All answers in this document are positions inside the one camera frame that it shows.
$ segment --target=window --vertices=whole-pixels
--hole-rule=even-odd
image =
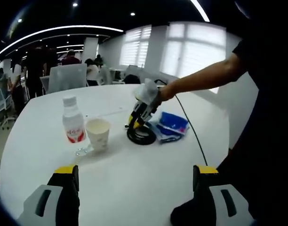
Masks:
[[[151,30],[150,25],[126,32],[121,50],[120,65],[145,66]]]
[[[170,24],[161,71],[182,78],[224,60],[225,46],[225,28],[200,23]]]

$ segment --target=hand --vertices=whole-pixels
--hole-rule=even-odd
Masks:
[[[173,98],[175,96],[175,92],[172,89],[172,87],[170,85],[166,85],[164,87],[160,88],[160,98],[161,101],[167,101],[170,100],[171,98]]]

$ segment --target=desk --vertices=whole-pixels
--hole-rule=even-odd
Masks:
[[[85,120],[100,117],[112,125],[108,152],[79,165],[80,226],[169,225],[172,209],[193,197],[192,167],[204,160],[191,130],[182,140],[169,144],[140,146],[128,140],[124,124],[136,103],[136,87],[71,89],[28,103],[9,134],[0,168],[1,200],[14,218],[23,211],[24,200],[46,184],[55,169],[71,163],[74,152],[89,144],[88,139],[70,144],[64,133],[62,98],[73,94]],[[179,97],[205,151],[227,152],[224,112],[193,93]],[[175,98],[164,102],[155,117],[162,110],[184,115]]]

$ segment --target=white cloth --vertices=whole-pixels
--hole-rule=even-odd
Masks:
[[[19,79],[21,79],[21,76],[23,75],[21,66],[15,65],[13,73],[11,71],[9,74],[10,74],[11,83],[14,84],[17,77],[20,76]]]
[[[98,67],[96,65],[89,65],[88,68],[91,69],[91,71],[87,73],[87,80],[92,80],[92,81],[97,80],[99,76]]]

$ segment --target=plastic water bottle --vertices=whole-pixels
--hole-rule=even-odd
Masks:
[[[76,96],[63,98],[63,124],[66,135],[71,143],[83,141],[86,138],[84,119],[77,106]]]

